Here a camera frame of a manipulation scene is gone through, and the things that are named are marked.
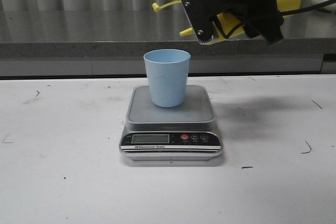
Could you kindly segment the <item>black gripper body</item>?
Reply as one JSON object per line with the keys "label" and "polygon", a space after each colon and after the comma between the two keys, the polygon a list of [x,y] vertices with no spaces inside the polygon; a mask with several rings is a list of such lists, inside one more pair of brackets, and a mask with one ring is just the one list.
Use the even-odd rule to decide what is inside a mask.
{"label": "black gripper body", "polygon": [[239,20],[239,23],[228,32],[222,28],[219,33],[229,38],[238,28],[243,28],[249,38],[261,35],[269,44],[283,40],[281,16],[277,0],[220,0],[215,5],[220,11],[230,13]]}

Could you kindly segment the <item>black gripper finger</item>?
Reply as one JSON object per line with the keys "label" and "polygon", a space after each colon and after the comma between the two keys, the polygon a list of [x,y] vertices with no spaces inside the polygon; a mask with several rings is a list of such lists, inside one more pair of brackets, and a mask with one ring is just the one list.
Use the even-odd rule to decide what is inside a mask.
{"label": "black gripper finger", "polygon": [[201,45],[209,45],[219,38],[215,26],[217,14],[223,11],[222,0],[181,0],[187,19]]}

